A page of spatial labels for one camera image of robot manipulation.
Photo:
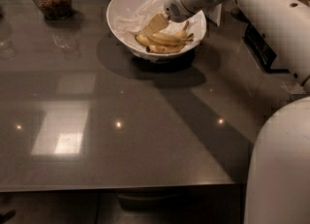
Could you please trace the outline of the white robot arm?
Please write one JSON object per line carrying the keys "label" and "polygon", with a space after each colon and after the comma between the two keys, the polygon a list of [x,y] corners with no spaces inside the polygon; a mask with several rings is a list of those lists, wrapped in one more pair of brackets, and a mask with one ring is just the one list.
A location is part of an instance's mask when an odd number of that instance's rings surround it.
{"label": "white robot arm", "polygon": [[[221,0],[165,0],[141,31],[151,36]],[[275,52],[286,78],[304,93],[275,112],[254,144],[244,224],[310,224],[310,9],[298,0],[231,0]]]}

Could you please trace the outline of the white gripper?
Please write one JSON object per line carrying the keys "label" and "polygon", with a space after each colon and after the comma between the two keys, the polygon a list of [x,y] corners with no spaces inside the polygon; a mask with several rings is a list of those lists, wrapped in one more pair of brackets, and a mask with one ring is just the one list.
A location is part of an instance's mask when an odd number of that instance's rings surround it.
{"label": "white gripper", "polygon": [[157,13],[141,29],[149,37],[169,26],[169,20],[183,22],[203,11],[207,16],[213,15],[216,7],[226,0],[164,0],[163,13]]}

